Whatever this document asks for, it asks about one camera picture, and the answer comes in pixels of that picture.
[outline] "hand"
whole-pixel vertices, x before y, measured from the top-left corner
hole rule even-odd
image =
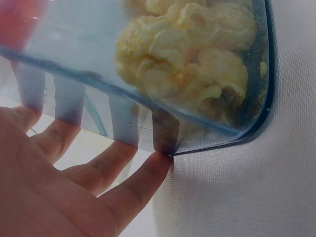
[[[136,153],[119,142],[85,165],[64,171],[56,162],[79,128],[54,121],[28,131],[40,113],[0,108],[0,236],[117,237],[166,177],[170,159],[151,155],[129,179],[101,194]]]

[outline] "popcorn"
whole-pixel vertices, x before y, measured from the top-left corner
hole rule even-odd
[[[165,15],[172,5],[184,7],[188,3],[206,6],[205,0],[147,0],[146,9],[157,15]]]
[[[208,71],[222,88],[228,103],[241,105],[246,96],[248,72],[242,60],[234,53],[216,48],[200,51],[198,60],[201,67]]]
[[[246,7],[248,7],[249,9],[252,9],[252,0],[211,0],[210,4],[211,5],[215,5],[215,4],[219,4],[219,3],[230,3],[230,2],[234,2],[234,3],[240,3]]]
[[[248,50],[256,37],[257,26],[251,11],[239,3],[220,3],[210,10],[221,27],[214,47]]]
[[[188,34],[193,50],[212,46],[221,31],[212,11],[196,3],[189,3],[183,8],[173,5],[166,17]]]
[[[116,70],[148,96],[168,97],[177,90],[172,79],[184,70],[188,45],[186,33],[165,17],[132,19],[116,43]]]

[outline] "white fabric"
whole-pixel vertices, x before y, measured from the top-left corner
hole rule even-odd
[[[276,91],[265,131],[175,157],[154,200],[160,237],[316,235],[316,1],[270,7]]]

